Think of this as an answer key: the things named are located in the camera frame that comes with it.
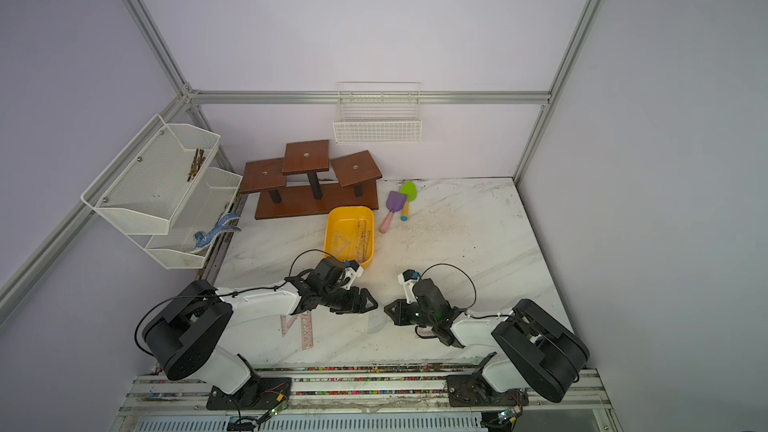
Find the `pink long straight ruler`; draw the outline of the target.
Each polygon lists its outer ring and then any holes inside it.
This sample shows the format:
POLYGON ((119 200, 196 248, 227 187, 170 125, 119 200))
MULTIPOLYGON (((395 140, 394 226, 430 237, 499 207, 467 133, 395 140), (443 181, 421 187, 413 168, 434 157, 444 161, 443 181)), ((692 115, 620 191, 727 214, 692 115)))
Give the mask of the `pink long straight ruler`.
POLYGON ((301 315, 301 347, 303 350, 310 350, 314 347, 312 312, 307 311, 301 315))

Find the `yellow plastic storage box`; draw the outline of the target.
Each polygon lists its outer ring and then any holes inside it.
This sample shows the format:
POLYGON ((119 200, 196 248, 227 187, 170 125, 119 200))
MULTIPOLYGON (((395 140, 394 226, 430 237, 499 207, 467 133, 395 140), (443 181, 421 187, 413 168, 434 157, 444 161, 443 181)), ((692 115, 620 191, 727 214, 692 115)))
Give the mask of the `yellow plastic storage box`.
POLYGON ((357 237, 357 221, 364 219, 368 222, 370 233, 366 261, 360 264, 364 269, 369 269, 374 256, 374 213, 365 206, 346 206, 333 209, 327 216, 323 250, 330 255, 330 241, 334 233, 344 234, 355 240, 357 237))

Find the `clear stencil straight ruler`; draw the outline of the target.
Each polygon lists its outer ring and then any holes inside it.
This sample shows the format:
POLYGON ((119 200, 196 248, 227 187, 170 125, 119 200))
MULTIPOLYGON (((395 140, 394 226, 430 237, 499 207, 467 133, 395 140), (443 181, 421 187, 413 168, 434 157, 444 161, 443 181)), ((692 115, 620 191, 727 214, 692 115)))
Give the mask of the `clear stencil straight ruler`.
POLYGON ((368 222, 364 219, 359 219, 357 221, 357 237, 355 245, 355 260, 359 264, 366 261, 369 237, 368 222))

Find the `pink triangle ruler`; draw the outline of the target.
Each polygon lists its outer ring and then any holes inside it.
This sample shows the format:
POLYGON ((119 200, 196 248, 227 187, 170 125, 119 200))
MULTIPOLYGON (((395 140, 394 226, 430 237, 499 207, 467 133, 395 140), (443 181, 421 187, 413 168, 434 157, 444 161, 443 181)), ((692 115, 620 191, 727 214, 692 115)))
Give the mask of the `pink triangle ruler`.
POLYGON ((281 335, 286 336, 293 324, 300 318, 300 315, 282 315, 280 317, 281 335))

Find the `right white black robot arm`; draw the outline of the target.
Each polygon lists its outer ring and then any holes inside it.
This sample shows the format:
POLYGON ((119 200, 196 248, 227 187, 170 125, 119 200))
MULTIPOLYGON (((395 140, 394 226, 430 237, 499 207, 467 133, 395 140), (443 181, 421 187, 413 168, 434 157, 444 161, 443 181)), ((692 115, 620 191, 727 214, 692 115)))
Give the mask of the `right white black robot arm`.
POLYGON ((431 279, 407 273, 399 282, 405 297, 384 307, 396 326, 426 328, 448 347, 490 349, 472 373, 446 379, 451 406, 525 406, 529 390, 559 403, 580 380, 588 347, 535 301, 477 315, 451 305, 431 279))

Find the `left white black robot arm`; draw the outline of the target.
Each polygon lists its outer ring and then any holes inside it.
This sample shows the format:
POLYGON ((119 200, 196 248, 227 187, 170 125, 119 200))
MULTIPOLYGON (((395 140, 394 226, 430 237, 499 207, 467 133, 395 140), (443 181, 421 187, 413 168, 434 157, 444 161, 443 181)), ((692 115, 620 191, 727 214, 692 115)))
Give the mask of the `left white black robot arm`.
POLYGON ((196 280, 140 319, 135 344, 154 357, 168 379, 197 379, 235 394, 257 376, 247 359, 221 344, 227 330, 320 306, 337 315, 372 312, 378 302, 368 289, 355 285, 363 272, 355 261, 327 256, 315 268, 272 285, 217 288, 204 279, 196 280))

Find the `brown wooden stepped stand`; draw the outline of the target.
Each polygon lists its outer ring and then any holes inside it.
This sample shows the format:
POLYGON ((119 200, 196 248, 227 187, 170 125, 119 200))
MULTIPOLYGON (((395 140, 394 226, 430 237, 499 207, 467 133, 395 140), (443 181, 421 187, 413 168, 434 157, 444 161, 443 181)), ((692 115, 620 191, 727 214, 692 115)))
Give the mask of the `brown wooden stepped stand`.
POLYGON ((333 158, 326 139, 292 142, 277 158, 246 163, 239 194, 257 196, 257 220, 325 215, 341 207, 377 210, 382 178, 367 150, 333 158))

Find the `purple pink toy shovel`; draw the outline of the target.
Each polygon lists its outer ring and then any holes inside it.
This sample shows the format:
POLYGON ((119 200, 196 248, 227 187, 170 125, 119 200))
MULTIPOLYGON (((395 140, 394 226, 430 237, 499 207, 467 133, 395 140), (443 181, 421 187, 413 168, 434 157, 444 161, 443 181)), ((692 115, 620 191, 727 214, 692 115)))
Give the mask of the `purple pink toy shovel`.
POLYGON ((385 234, 388 232, 395 214, 401 211, 404 205, 407 203, 408 197, 400 192, 391 191, 386 200, 387 215, 381 225, 379 226, 379 232, 385 234))

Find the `green yellow toy shovel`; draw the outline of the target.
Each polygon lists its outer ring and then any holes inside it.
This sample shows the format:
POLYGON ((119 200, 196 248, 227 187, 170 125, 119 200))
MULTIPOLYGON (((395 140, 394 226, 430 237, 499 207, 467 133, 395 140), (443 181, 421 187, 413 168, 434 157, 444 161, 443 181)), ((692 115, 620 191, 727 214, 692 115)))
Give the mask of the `green yellow toy shovel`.
POLYGON ((399 193, 405 197, 405 202, 400 211, 400 220, 405 222, 409 219, 409 205, 418 195, 417 188, 412 181, 406 181, 399 189, 399 193))

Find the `brass screws bundle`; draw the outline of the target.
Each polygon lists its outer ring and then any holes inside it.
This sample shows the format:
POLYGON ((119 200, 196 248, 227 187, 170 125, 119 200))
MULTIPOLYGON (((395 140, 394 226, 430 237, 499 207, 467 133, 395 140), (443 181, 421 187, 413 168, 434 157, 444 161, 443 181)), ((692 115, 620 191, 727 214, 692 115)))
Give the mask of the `brass screws bundle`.
POLYGON ((198 175, 203 163, 205 161, 205 150, 198 148, 195 150, 195 154, 190 165, 190 169, 187 175, 187 181, 191 182, 198 175))

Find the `white mesh two-tier shelf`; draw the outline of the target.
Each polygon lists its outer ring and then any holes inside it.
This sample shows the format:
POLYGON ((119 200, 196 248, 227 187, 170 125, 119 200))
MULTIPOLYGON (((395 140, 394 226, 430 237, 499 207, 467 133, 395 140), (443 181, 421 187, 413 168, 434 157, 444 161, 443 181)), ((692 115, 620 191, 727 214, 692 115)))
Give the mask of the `white mesh two-tier shelf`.
POLYGON ((194 252, 194 234, 230 212, 242 176, 214 165, 220 136, 154 116, 81 194, 81 201, 163 268, 201 269, 212 245, 194 252), (187 175, 195 150, 205 161, 187 175))

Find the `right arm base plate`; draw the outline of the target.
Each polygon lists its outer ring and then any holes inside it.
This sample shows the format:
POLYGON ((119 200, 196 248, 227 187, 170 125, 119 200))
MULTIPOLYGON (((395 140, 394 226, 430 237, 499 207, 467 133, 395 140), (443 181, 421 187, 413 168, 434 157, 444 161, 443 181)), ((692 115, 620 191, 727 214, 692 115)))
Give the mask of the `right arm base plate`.
POLYGON ((450 375, 446 379, 448 400, 452 407, 528 406, 523 389, 496 391, 482 376, 450 375))

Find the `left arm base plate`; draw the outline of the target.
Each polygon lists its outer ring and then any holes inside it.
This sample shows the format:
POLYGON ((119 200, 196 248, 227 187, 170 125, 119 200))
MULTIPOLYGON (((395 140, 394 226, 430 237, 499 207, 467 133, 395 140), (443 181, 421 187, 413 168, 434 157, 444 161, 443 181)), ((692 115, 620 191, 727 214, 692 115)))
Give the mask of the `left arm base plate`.
POLYGON ((213 386, 206 403, 207 410, 241 411, 270 410, 288 399, 292 388, 289 377, 260 377, 250 379, 239 391, 226 394, 213 386))

